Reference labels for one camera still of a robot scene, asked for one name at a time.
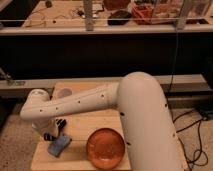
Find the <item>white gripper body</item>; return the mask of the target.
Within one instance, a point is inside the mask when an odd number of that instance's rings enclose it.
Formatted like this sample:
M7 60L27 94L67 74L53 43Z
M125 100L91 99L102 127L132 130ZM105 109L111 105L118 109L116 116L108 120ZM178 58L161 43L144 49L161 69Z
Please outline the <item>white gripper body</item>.
M32 123L32 127L43 136L49 133L52 136L58 135L58 128L54 119L36 120Z

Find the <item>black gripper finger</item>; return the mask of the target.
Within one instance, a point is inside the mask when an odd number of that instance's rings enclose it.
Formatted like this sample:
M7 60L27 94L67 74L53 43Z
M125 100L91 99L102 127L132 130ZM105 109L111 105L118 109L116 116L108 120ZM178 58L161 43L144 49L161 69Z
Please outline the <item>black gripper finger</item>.
M61 131L66 125L66 120L65 119L57 119L56 125L57 125L57 128L58 128L58 131Z
M45 133L43 138L45 141L54 141L56 139L56 137L50 135L49 133Z

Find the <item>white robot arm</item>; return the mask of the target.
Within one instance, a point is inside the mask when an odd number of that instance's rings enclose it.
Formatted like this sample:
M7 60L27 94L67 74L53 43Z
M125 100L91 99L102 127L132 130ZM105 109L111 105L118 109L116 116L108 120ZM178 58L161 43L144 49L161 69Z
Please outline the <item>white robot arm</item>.
M46 91L34 89L20 116L44 133L52 129L55 117L108 108L120 114L132 171L184 171L164 92L147 73L133 72L118 82L56 100Z

